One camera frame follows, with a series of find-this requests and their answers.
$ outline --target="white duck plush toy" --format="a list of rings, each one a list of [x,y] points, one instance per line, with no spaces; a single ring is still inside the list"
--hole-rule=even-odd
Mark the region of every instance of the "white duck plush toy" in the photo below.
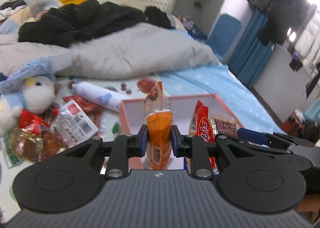
[[[39,115],[53,103],[54,82],[46,76],[29,77],[20,92],[0,97],[0,136],[17,126],[20,114],[26,109]]]

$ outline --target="white jacket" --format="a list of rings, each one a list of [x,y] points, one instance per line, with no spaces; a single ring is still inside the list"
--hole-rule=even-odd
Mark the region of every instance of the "white jacket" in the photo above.
[[[296,43],[295,50],[301,54],[302,63],[314,68],[320,62],[320,10],[309,21]]]

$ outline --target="blue bed sheet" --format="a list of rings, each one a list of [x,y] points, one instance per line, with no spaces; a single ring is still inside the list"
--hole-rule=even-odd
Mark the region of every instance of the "blue bed sheet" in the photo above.
[[[256,97],[230,74],[227,65],[212,64],[194,69],[159,73],[170,95],[216,93],[245,128],[284,133]]]

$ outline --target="open box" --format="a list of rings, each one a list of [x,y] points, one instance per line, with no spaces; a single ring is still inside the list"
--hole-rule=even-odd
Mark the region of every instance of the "open box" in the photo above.
[[[240,121],[217,94],[170,96],[168,97],[168,100],[172,103],[173,123],[178,126],[180,133],[183,135],[189,133],[190,121],[198,100],[200,100],[205,106],[214,109],[220,114],[227,114],[233,117],[239,128],[243,128]],[[123,133],[137,134],[140,127],[145,124],[143,117],[143,103],[144,99],[122,101],[119,118]],[[132,158],[129,160],[129,168],[143,169],[145,160],[145,157],[142,159]],[[171,153],[171,160],[169,161],[167,169],[183,169],[183,158],[177,159],[173,156],[173,153]]]

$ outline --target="white tube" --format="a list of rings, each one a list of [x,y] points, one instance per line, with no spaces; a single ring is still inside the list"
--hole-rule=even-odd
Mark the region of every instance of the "white tube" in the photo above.
[[[88,82],[72,84],[71,87],[75,93],[83,99],[116,112],[119,112],[120,110],[121,100],[129,99],[128,96],[121,95],[117,92]]]

